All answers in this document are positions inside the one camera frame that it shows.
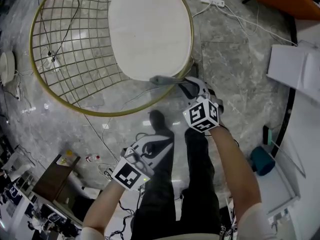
marble floor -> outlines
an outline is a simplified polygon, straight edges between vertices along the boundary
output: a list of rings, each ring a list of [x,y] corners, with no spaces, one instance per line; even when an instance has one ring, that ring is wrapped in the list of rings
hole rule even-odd
[[[199,0],[186,1],[192,14],[206,7]],[[242,0],[224,1],[235,14],[249,21],[257,21],[259,10],[259,25],[290,38],[286,21],[279,11],[254,0],[246,5],[241,3]],[[37,7],[37,0],[15,0],[8,14],[0,18],[1,51],[13,50],[16,69],[20,73],[14,82],[5,86],[5,90],[15,93],[20,81],[31,106],[30,109],[27,101],[17,101],[6,93],[10,124],[3,119],[0,123],[12,145],[21,144],[37,160],[32,171],[35,177],[44,172],[57,154],[71,149],[81,157],[76,171],[83,185],[102,189],[107,180],[98,172],[97,164],[87,163],[85,157],[98,154],[101,163],[114,164],[110,152],[118,158],[121,150],[135,141],[137,133],[154,133],[149,124],[149,112],[159,109],[175,133],[172,180],[179,196],[180,189],[187,186],[189,180],[184,141],[187,123],[182,114],[186,104],[181,91],[174,88],[169,96],[153,106],[121,117],[85,116],[66,108],[47,94],[33,74],[29,75],[32,69],[29,32]],[[193,23],[192,55],[198,64],[200,78],[223,99],[222,120],[239,142],[243,153],[249,156],[253,148],[262,142],[263,125],[276,127],[282,123],[289,89],[268,79],[266,73],[271,46],[283,41],[276,40],[260,28],[254,34],[246,35],[236,19],[223,15],[214,6],[196,16]],[[243,24],[249,34],[255,30],[253,26]],[[135,108],[163,92],[163,89],[154,88],[146,82],[120,82],[98,92],[80,106],[99,112]],[[3,93],[0,103],[2,111],[6,111]],[[228,188],[215,144],[210,137],[208,141],[209,155],[215,167],[215,189],[223,206]],[[106,165],[101,164],[101,171],[104,168]]]

black pants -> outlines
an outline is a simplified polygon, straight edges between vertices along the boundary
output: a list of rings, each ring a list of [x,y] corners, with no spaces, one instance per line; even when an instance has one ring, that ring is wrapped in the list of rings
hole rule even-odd
[[[168,129],[157,134],[174,138]],[[176,221],[171,181],[174,158],[172,148],[155,168],[152,179],[146,183],[140,208],[133,219],[132,240],[155,240],[193,233],[219,234],[219,202],[213,185],[215,170],[208,155],[208,141],[204,134],[191,128],[185,132],[184,137],[190,183],[183,192],[180,221]]]

person's left arm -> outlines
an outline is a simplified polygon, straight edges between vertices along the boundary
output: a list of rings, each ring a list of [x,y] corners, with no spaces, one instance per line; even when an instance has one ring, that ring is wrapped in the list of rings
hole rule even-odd
[[[87,211],[83,228],[92,228],[104,235],[124,191],[123,186],[111,180]]]

metal grid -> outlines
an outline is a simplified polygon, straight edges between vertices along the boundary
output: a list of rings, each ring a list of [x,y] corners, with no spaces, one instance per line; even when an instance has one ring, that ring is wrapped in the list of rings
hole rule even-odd
[[[110,2],[46,0],[36,18],[32,50],[37,71],[71,105],[79,107],[80,101],[129,79],[119,69],[111,46]],[[50,66],[52,55],[57,62]]]

gold rim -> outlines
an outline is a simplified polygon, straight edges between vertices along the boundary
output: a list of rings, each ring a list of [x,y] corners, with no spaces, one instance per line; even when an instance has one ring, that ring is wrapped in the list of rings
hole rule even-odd
[[[76,107],[75,105],[72,105],[68,102],[66,102],[64,99],[62,99],[61,97],[59,97],[58,95],[56,95],[45,83],[45,81],[42,79],[42,77],[40,76],[36,63],[35,63],[35,58],[34,58],[34,51],[33,51],[33,32],[34,32],[34,28],[35,28],[35,24],[38,18],[38,15],[41,11],[41,8],[44,6],[45,2],[47,0],[43,0],[42,3],[39,5],[35,16],[33,18],[32,24],[31,24],[31,30],[30,30],[30,34],[29,34],[29,53],[30,53],[30,62],[32,65],[32,69],[33,72],[37,78],[37,80],[40,82],[40,84],[42,85],[42,87],[53,97],[55,98],[58,102],[60,102],[61,104],[63,104],[64,106],[66,106],[69,109],[72,109],[74,111],[77,111],[79,113],[82,114],[86,114],[89,116],[94,116],[94,117],[120,117],[120,116],[125,116],[125,115],[129,115],[129,114],[133,114],[136,112],[139,112],[141,110],[144,110],[150,106],[152,106],[153,104],[157,103],[158,101],[162,100],[164,97],[166,97],[170,91],[174,88],[174,84],[168,86],[168,88],[164,91],[163,94],[161,94],[160,96],[156,97],[155,99],[149,101],[148,103],[138,106],[136,108],[133,109],[129,109],[129,110],[124,110],[124,111],[119,111],[119,112],[96,112],[96,111],[92,111],[92,110],[87,110],[81,107]],[[193,49],[194,46],[194,24],[193,24],[193,20],[192,20],[192,15],[189,9],[189,6],[187,5],[186,0],[182,0],[188,16],[189,16],[189,22],[190,22],[190,28],[191,28],[191,48],[190,48],[190,52],[189,52],[189,61],[191,59],[191,51]],[[182,77],[184,77],[184,75],[188,72],[188,69],[190,67],[190,63],[186,63],[186,65],[183,67],[183,69],[179,72],[178,74],[178,78],[181,79]]]

